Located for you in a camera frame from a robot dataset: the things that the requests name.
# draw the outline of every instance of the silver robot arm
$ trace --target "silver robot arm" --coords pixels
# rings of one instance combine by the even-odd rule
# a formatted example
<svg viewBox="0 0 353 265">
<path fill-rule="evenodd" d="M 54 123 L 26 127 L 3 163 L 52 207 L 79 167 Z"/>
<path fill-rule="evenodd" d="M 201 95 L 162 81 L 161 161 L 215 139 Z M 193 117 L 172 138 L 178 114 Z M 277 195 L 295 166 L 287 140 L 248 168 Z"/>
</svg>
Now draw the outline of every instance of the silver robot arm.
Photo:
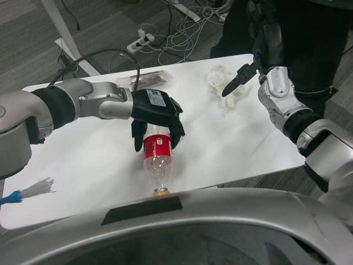
<svg viewBox="0 0 353 265">
<path fill-rule="evenodd" d="M 164 106 L 153 104 L 153 97 L 159 97 Z M 32 93 L 1 95 L 0 179 L 18 173 L 27 165 L 31 158 L 30 144 L 44 143 L 53 130 L 80 117 L 134 118 L 132 135 L 136 151 L 142 146 L 147 123 L 166 126 L 175 147 L 185 135 L 179 120 L 181 112 L 177 102 L 162 91 L 130 92 L 110 82 L 90 83 L 81 79 L 68 79 Z"/>
<path fill-rule="evenodd" d="M 353 136 L 298 101 L 286 67 L 260 78 L 259 99 L 272 123 L 306 157 L 305 170 L 327 193 L 319 201 L 353 231 Z"/>
</svg>

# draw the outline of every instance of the white tissue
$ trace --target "white tissue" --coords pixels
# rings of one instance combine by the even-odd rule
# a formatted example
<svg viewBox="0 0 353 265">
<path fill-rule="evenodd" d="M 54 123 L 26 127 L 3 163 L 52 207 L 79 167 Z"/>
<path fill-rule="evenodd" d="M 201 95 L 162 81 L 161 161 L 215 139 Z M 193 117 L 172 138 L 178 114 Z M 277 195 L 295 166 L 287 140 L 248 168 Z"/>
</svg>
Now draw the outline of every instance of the white tissue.
<svg viewBox="0 0 353 265">
<path fill-rule="evenodd" d="M 245 87 L 240 85 L 235 91 L 226 97 L 222 97 L 224 88 L 235 78 L 237 74 L 229 71 L 223 65 L 216 65 L 207 75 L 208 88 L 216 94 L 222 101 L 222 107 L 225 109 L 235 109 L 238 101 L 241 100 L 245 92 Z"/>
</svg>

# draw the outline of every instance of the white table leg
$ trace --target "white table leg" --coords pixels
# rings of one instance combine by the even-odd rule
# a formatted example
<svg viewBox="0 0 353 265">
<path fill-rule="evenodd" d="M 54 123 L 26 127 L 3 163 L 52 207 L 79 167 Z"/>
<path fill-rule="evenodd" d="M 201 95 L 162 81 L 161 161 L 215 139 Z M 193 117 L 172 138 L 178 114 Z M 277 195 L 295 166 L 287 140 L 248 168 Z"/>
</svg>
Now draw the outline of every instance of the white table leg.
<svg viewBox="0 0 353 265">
<path fill-rule="evenodd" d="M 185 15 L 187 15 L 189 18 L 191 18 L 193 21 L 198 22 L 199 20 L 201 20 L 201 18 L 196 15 L 193 11 L 191 11 L 190 9 L 184 7 L 182 4 L 179 4 L 179 0 L 174 0 L 173 1 L 173 6 L 180 10 L 181 12 L 183 12 Z"/>
<path fill-rule="evenodd" d="M 62 49 L 64 52 L 70 56 L 74 61 L 81 58 L 81 54 L 79 53 L 76 43 L 74 42 L 70 31 L 68 30 L 65 21 L 63 20 L 59 10 L 57 9 L 54 0 L 41 0 L 42 4 L 47 11 L 49 17 L 53 21 L 57 31 L 61 35 L 62 39 L 58 39 L 55 43 Z M 87 62 L 86 60 L 82 60 L 78 63 L 78 65 L 90 76 L 98 76 L 100 73 Z"/>
</svg>

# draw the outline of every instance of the blue brush handle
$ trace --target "blue brush handle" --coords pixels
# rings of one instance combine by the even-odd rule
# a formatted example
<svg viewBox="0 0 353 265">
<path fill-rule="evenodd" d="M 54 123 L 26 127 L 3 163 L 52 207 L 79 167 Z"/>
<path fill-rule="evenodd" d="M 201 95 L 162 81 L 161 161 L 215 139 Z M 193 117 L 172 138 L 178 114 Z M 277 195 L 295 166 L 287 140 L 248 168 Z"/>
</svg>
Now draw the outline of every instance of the blue brush handle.
<svg viewBox="0 0 353 265">
<path fill-rule="evenodd" d="M 5 203 L 21 203 L 22 202 L 22 194 L 21 191 L 16 190 L 11 193 L 9 196 L 0 199 L 0 205 Z"/>
</svg>

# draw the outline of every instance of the red bottle label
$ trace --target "red bottle label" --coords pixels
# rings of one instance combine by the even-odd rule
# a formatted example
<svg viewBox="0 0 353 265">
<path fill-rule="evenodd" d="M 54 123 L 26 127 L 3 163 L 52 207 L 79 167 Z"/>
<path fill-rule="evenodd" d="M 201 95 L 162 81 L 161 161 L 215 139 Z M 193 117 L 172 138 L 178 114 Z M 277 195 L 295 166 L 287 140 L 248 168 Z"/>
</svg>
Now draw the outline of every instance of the red bottle label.
<svg viewBox="0 0 353 265">
<path fill-rule="evenodd" d="M 172 156 L 170 138 L 166 135 L 156 134 L 143 141 L 145 159 L 153 156 Z"/>
</svg>

